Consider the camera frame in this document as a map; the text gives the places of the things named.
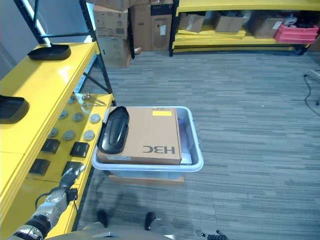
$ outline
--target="brown cardboard box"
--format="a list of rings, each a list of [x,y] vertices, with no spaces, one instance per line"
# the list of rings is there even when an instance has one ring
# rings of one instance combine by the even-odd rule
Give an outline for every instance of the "brown cardboard box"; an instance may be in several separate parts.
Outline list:
[[[151,7],[137,5],[131,8],[133,43],[135,48],[151,51]]]
[[[172,4],[151,5],[151,49],[167,51],[170,45]]]
[[[237,33],[245,22],[244,17],[223,16],[219,11],[213,17],[213,27],[216,32]]]
[[[151,5],[156,5],[156,4],[173,4],[173,0],[150,0]]]
[[[101,7],[125,11],[136,3],[136,0],[86,0],[88,3],[98,5]]]
[[[106,68],[126,68],[131,60],[129,41],[115,37],[97,38]]]
[[[128,134],[118,154],[98,151],[101,163],[179,165],[179,125],[175,108],[127,107]]]
[[[150,0],[135,0],[134,5],[149,5]]]
[[[128,10],[117,11],[95,5],[93,12],[97,37],[127,39]]]
[[[182,13],[180,17],[179,29],[199,33],[204,23],[205,16],[199,14]]]
[[[272,12],[257,10],[247,23],[247,30],[259,39],[272,39],[285,19]]]

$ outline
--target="yellow label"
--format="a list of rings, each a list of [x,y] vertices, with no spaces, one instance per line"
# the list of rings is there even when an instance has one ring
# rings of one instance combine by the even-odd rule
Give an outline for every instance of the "yellow label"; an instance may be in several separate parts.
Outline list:
[[[171,111],[152,111],[152,116],[172,116]]]

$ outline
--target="yellow shelf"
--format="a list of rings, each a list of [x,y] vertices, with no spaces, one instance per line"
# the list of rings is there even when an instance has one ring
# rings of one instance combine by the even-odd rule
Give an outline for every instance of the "yellow shelf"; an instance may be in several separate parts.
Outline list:
[[[2,95],[23,97],[30,105],[22,120],[0,125],[5,140],[0,144],[0,161],[6,166],[1,168],[0,223],[86,66],[99,53],[96,42],[69,45],[69,58],[38,61],[27,56],[0,81]],[[15,154],[14,160],[7,153]]]
[[[106,103],[106,106],[94,106],[86,108],[83,108],[82,106],[83,94],[76,93],[75,96],[77,101],[73,104],[66,104],[64,107],[64,109],[68,112],[68,117],[65,119],[58,119],[54,125],[58,129],[58,135],[54,139],[58,139],[61,142],[57,152],[55,154],[45,154],[40,152],[37,156],[37,158],[50,161],[50,165],[45,173],[45,176],[29,173],[26,179],[23,181],[21,187],[17,189],[17,195],[12,199],[8,212],[1,224],[1,239],[7,238],[15,229],[17,229],[17,227],[23,225],[31,217],[35,211],[34,206],[37,196],[47,193],[52,188],[58,186],[58,183],[61,179],[61,174],[67,161],[81,162],[87,166],[73,186],[73,188],[78,188],[78,200],[76,201],[76,205],[79,206],[86,187],[90,169],[92,167],[91,158],[102,127],[102,120],[108,107],[112,103],[113,95],[95,94],[93,96]],[[75,123],[72,120],[72,117],[75,113],[83,113],[83,121]],[[89,117],[92,114],[100,115],[101,120],[99,123],[93,124],[90,122]],[[62,138],[64,132],[67,130],[73,130],[75,132],[76,137],[72,141],[65,141]],[[95,137],[91,141],[86,141],[83,138],[83,133],[87,130],[94,131]],[[74,142],[89,143],[90,147],[85,158],[70,156],[70,151]],[[76,215],[77,211],[73,205],[73,202],[71,202],[67,207],[67,210],[61,215],[58,224],[50,231],[47,238],[70,232],[72,230]]]
[[[320,11],[319,0],[180,0],[176,14],[218,10]]]
[[[50,161],[50,165],[45,173],[45,176],[41,176],[38,174],[28,173],[28,179],[36,179],[36,180],[44,180],[44,181],[54,181],[59,182],[63,170],[65,169],[65,165],[67,161],[71,162],[80,162],[86,164],[87,166],[91,165],[91,157],[95,148],[95,145],[98,140],[98,136],[102,127],[102,119],[107,111],[107,108],[111,105],[113,96],[112,94],[103,95],[94,94],[93,96],[97,97],[99,100],[103,101],[107,104],[107,106],[94,106],[94,107],[86,107],[82,106],[83,94],[76,93],[75,94],[77,101],[73,104],[66,104],[64,110],[68,112],[68,117],[65,119],[58,119],[54,124],[54,127],[58,129],[58,135],[53,137],[53,139],[58,139],[60,141],[60,145],[55,154],[43,153],[39,152],[37,155],[37,159],[45,159]],[[74,122],[72,117],[76,113],[83,113],[84,119],[81,122]],[[99,123],[91,123],[90,116],[92,114],[99,114],[101,120]],[[71,141],[65,141],[63,139],[63,134],[72,130],[75,132],[75,138]],[[95,134],[95,137],[91,141],[86,141],[83,137],[84,132],[87,130],[92,130]],[[70,151],[74,145],[74,142],[85,142],[90,145],[87,155],[85,158],[83,157],[72,157],[70,155]],[[76,184],[80,184],[83,178],[83,174],[80,178],[75,182]]]
[[[224,36],[224,37],[229,37],[229,36],[239,36],[239,37],[244,37],[246,35],[246,30],[241,29],[238,32],[217,32],[214,29],[213,25],[203,25],[201,28],[200,32],[194,32],[194,31],[187,31],[187,30],[183,30],[183,29],[178,29],[177,35],[175,35],[175,37],[180,37],[180,36],[184,36],[184,37],[190,37],[193,36],[198,36],[198,37],[206,37],[206,36]]]
[[[277,45],[281,44],[274,38],[255,38],[254,36],[245,36],[242,39],[179,39],[177,38],[173,46],[201,46],[201,45]]]
[[[173,50],[174,53],[185,53],[185,52],[205,52],[205,51],[292,51],[291,46],[189,46],[179,47]]]

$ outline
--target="white wall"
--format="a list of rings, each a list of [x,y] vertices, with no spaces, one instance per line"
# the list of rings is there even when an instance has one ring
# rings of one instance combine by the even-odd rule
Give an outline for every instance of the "white wall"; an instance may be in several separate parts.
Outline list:
[[[28,0],[34,7],[35,0]],[[78,0],[39,0],[38,19],[49,34],[87,32]],[[37,44],[37,40],[13,0],[1,1],[0,79]],[[86,36],[51,38],[53,43],[83,42]]]
[[[37,44],[13,0],[1,1],[0,79]]]

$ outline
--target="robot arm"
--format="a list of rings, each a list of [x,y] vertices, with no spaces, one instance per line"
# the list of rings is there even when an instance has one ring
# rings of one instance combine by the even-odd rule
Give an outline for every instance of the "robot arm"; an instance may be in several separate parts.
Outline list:
[[[62,176],[59,186],[50,191],[44,203],[36,209],[25,225],[20,226],[7,240],[43,240],[57,225],[69,202],[77,199],[78,191],[71,186],[85,168],[83,165],[78,169],[68,169]]]

